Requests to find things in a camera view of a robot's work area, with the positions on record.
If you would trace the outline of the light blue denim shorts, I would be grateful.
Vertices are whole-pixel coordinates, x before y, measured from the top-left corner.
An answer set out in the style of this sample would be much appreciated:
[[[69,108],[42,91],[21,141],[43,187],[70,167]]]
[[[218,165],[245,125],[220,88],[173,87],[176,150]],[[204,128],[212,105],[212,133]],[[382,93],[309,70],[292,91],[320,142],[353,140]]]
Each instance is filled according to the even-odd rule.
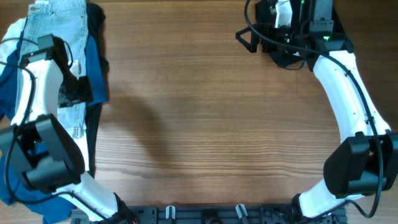
[[[47,0],[30,4],[23,38],[36,42],[39,37],[48,34],[53,34],[69,44],[73,57],[72,74],[77,79],[86,76],[85,47],[88,39],[86,1]],[[18,64],[23,55],[37,49],[36,45],[22,41]],[[18,70],[16,109],[19,107],[24,84],[21,72],[22,70]],[[80,103],[72,107],[59,108],[57,119],[72,138],[80,139],[86,131],[85,115],[86,104]]]

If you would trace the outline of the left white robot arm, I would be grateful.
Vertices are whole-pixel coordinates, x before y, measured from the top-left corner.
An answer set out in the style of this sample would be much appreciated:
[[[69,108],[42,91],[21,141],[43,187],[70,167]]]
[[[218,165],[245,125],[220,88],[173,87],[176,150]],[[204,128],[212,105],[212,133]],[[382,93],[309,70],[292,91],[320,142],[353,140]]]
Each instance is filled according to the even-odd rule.
[[[28,190],[46,194],[45,201],[68,200],[93,223],[138,223],[116,193],[87,173],[78,144],[57,119],[59,108],[93,99],[88,77],[71,72],[70,46],[52,34],[39,37],[34,45],[38,49],[23,55],[17,65],[24,79],[21,100],[11,126],[1,131],[8,194],[19,203],[33,204],[14,193],[9,182],[13,170]]]

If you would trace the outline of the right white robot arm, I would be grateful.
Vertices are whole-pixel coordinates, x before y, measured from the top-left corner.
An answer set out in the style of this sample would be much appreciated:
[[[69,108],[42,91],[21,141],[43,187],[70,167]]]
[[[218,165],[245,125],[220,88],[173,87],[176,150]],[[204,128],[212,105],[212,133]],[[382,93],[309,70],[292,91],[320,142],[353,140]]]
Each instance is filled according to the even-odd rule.
[[[331,0],[259,1],[247,22],[250,52],[262,50],[280,68],[307,66],[321,83],[334,112],[340,145],[325,161],[323,177],[296,195],[288,207],[291,223],[330,219],[337,210],[372,196],[374,216],[383,191],[397,177],[397,134],[383,120],[358,72],[354,47]]]

